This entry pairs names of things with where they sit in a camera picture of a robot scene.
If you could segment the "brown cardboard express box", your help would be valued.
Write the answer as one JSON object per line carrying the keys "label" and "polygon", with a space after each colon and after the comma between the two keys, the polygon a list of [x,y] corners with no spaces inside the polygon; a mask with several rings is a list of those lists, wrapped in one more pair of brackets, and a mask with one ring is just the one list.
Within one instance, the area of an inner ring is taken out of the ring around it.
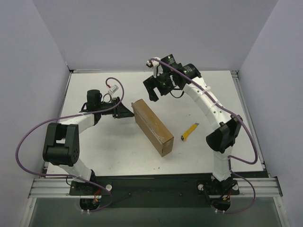
{"label": "brown cardboard express box", "polygon": [[161,157],[173,149],[174,136],[143,99],[131,103],[135,122]]}

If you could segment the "yellow utility knife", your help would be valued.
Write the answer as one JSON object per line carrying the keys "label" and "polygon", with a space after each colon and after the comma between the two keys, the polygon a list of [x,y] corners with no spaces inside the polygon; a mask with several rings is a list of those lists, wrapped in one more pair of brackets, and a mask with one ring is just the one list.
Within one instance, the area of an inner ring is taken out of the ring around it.
{"label": "yellow utility knife", "polygon": [[197,128],[199,123],[194,123],[192,126],[190,126],[182,135],[181,135],[181,140],[186,141],[188,136]]}

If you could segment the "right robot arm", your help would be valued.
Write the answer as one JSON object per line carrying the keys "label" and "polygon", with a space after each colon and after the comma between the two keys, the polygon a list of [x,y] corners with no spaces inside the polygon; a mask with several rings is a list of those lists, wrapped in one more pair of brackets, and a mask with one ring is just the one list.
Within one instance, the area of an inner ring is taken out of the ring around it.
{"label": "right robot arm", "polygon": [[221,110],[220,102],[205,83],[200,71],[192,64],[176,63],[172,54],[146,63],[153,75],[143,81],[151,101],[158,101],[155,90],[165,96],[172,90],[181,90],[193,99],[208,119],[213,132],[206,137],[208,146],[214,152],[213,176],[219,182],[231,177],[228,156],[232,153],[241,123],[231,114]]}

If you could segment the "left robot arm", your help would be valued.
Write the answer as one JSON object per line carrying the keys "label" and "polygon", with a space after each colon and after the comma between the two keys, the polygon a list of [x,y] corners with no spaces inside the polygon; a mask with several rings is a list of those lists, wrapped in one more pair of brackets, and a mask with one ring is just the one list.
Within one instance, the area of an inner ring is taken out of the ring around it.
{"label": "left robot arm", "polygon": [[110,102],[101,99],[99,90],[89,90],[80,116],[50,123],[43,149],[44,161],[73,175],[73,180],[80,183],[80,189],[88,195],[97,190],[97,182],[94,171],[80,160],[80,134],[95,126],[103,115],[111,115],[115,119],[134,117],[134,113],[121,103],[120,97],[112,98]]}

